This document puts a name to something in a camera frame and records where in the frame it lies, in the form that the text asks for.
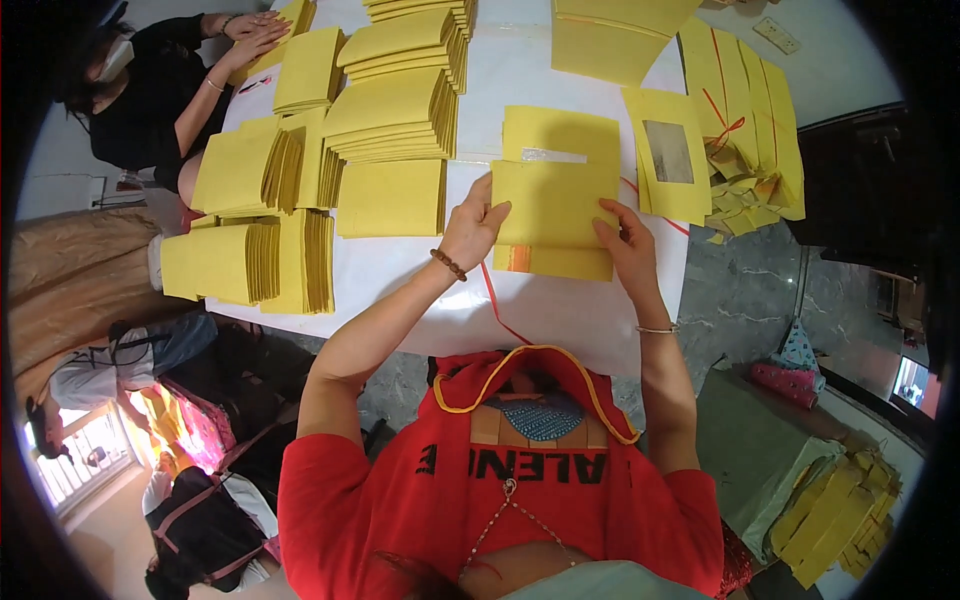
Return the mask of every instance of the black lettering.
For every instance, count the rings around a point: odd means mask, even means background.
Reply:
[[[519,468],[528,468],[531,475],[518,475],[517,481],[543,481],[543,455],[539,452],[520,452],[521,457],[529,456],[529,463],[520,463]]]
[[[426,446],[420,452],[423,453],[420,456],[420,464],[426,465],[426,467],[418,467],[414,473],[426,473],[427,475],[432,475],[437,469],[437,445],[431,444]]]
[[[593,462],[587,458],[586,454],[574,454],[573,464],[577,468],[577,478],[580,483],[598,484],[603,479],[603,467],[607,463],[606,454],[597,454]]]
[[[560,452],[550,452],[546,458],[556,458],[557,461],[557,483],[570,483],[570,455]]]
[[[490,467],[497,479],[506,481],[514,476],[514,463],[516,463],[515,450],[507,450],[506,464],[500,461],[496,450],[480,450],[480,457],[477,459],[477,479],[485,479],[487,467]]]

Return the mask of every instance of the white table surface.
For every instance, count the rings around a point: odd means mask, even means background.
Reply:
[[[274,8],[289,0],[277,0]],[[576,110],[620,122],[621,176],[636,182],[636,149],[630,118],[616,84],[550,69],[550,0],[478,0],[476,29],[468,50],[467,93],[460,97],[457,160],[447,166],[449,210],[470,184],[500,158],[504,107],[530,105]],[[360,0],[319,0],[312,29],[339,25],[350,35],[370,24]],[[254,75],[248,83],[258,81]],[[657,59],[643,83],[685,93],[676,39]],[[274,83],[234,98],[224,130],[272,113]],[[619,201],[636,210],[636,192],[621,182]],[[657,240],[657,276],[671,319],[676,321],[684,285],[688,224],[641,214]],[[332,315],[265,315],[256,307],[206,299],[208,310],[279,329],[328,338],[343,324],[406,281],[430,260],[438,238],[366,238],[333,243],[336,312]],[[600,373],[639,375],[636,316],[619,281],[505,273],[487,257],[501,318],[535,344],[566,348]],[[519,341],[495,320],[479,268],[467,283],[456,283],[426,312],[399,349],[448,356]]]

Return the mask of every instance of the silver necklace chain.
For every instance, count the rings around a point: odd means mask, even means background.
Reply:
[[[477,555],[477,550],[480,549],[480,544],[483,543],[484,538],[487,536],[487,533],[490,532],[490,529],[491,527],[493,527],[493,524],[496,523],[496,520],[500,518],[500,515],[502,515],[503,512],[507,510],[508,506],[514,507],[524,515],[527,515],[528,517],[530,517],[530,520],[535,521],[540,527],[543,528],[543,531],[550,534],[550,537],[553,538],[553,540],[564,550],[564,554],[566,554],[566,557],[570,560],[570,566],[577,565],[577,562],[573,560],[572,556],[570,556],[570,551],[566,549],[566,546],[564,546],[564,543],[560,540],[560,538],[557,536],[556,533],[554,533],[552,529],[544,525],[543,522],[540,521],[540,519],[536,518],[533,513],[528,513],[527,509],[521,508],[516,502],[510,501],[511,496],[514,495],[514,492],[516,492],[516,480],[513,477],[511,477],[507,481],[503,482],[503,495],[505,496],[503,504],[500,505],[500,508],[496,511],[496,514],[493,515],[493,518],[490,520],[489,523],[487,523],[487,526],[484,527],[483,533],[480,534],[480,537],[477,539],[477,542],[473,545],[473,548],[470,550],[470,555],[467,557],[467,562],[464,564],[464,568],[460,569],[460,579],[464,578],[464,573],[467,572],[467,568],[470,566],[470,563],[473,562],[473,558]]]

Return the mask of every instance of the black shirt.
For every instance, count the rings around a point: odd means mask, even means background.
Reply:
[[[220,95],[186,157],[180,157],[174,123],[200,86],[206,85],[209,71],[196,53],[204,39],[203,17],[167,19],[134,34],[127,87],[112,104],[90,117],[94,156],[131,171],[155,166],[156,181],[174,192],[183,163],[224,126],[232,92],[228,87]]]

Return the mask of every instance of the brown tarp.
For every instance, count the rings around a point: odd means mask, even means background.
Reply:
[[[8,324],[18,401],[45,396],[64,354],[106,341],[115,321],[161,321],[195,302],[150,285],[147,245],[159,233],[146,208],[55,217],[22,227],[11,244]]]

